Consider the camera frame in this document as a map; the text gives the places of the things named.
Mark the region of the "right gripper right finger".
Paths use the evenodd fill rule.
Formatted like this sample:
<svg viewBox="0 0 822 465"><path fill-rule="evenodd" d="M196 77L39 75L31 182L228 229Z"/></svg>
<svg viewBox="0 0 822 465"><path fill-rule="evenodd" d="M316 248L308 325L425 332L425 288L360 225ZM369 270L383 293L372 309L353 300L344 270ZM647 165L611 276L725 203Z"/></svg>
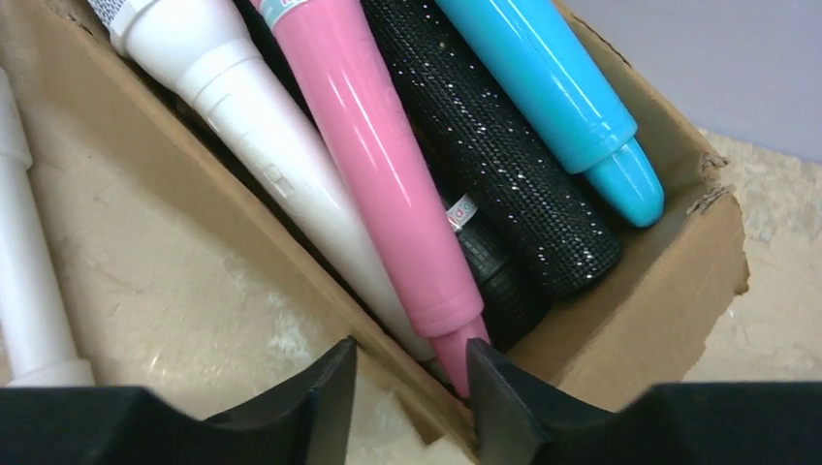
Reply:
<svg viewBox="0 0 822 465"><path fill-rule="evenodd" d="M482 464L818 464L818 382L666 383L616 412L466 346Z"/></svg>

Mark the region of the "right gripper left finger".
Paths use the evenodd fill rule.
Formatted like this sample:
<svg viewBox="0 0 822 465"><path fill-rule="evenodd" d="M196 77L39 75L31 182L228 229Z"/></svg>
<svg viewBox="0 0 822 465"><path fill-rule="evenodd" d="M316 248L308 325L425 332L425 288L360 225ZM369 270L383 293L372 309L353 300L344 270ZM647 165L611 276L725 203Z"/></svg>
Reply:
<svg viewBox="0 0 822 465"><path fill-rule="evenodd" d="M342 464L357 343L340 340L292 378L207 419L145 387L1 391L4 464Z"/></svg>

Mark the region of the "plain black microphone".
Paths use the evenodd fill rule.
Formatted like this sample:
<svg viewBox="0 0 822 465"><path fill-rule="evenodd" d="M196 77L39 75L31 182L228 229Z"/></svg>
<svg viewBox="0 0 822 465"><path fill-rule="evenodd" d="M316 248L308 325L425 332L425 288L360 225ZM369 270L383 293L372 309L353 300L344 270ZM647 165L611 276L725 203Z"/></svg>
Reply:
<svg viewBox="0 0 822 465"><path fill-rule="evenodd" d="M431 145L421 136L417 141L485 303L482 317L491 344L505 353L543 321L552 302L517 263L486 212L447 173Z"/></svg>

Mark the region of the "cardboard box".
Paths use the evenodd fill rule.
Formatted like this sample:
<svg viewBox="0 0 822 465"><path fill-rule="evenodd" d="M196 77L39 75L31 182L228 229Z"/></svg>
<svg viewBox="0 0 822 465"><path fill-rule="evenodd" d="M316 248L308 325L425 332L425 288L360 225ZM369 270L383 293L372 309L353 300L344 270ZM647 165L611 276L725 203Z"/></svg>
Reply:
<svg viewBox="0 0 822 465"><path fill-rule="evenodd" d="M742 211L722 158L593 28L562 14L640 125L666 192L653 227L616 230L617 268L558 303L511 352L607 410L684 377L745 293ZM82 1L5 1L1 65L79 354L102 385L143 385L205 418L361 345L353 464L450 437L472 417L373 322L273 214L202 122L111 48Z"/></svg>

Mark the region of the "black glitter microphone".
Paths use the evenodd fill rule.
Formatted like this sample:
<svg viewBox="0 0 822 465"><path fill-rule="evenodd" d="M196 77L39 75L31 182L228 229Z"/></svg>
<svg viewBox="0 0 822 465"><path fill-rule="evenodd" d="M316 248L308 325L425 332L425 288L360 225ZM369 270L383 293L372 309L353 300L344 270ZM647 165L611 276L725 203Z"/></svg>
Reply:
<svg viewBox="0 0 822 465"><path fill-rule="evenodd" d="M412 124L542 291L573 295L611 271L617 236L440 8L363 10Z"/></svg>

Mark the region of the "blue microphone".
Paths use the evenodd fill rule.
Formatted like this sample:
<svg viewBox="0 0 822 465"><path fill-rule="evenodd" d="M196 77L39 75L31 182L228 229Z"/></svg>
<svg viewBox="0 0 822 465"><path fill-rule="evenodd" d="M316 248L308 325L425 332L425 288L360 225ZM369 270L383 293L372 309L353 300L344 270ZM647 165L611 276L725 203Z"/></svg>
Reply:
<svg viewBox="0 0 822 465"><path fill-rule="evenodd" d="M551 1L438 4L558 162L631 225L664 211L638 124Z"/></svg>

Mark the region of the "pink microphone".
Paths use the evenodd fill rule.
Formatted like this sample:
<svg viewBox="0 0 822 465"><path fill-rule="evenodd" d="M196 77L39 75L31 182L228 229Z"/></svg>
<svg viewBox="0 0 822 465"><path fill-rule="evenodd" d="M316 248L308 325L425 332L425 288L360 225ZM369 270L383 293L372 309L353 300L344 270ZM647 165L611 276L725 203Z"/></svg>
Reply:
<svg viewBox="0 0 822 465"><path fill-rule="evenodd" d="M414 331L467 397L484 302L357 1L258 1Z"/></svg>

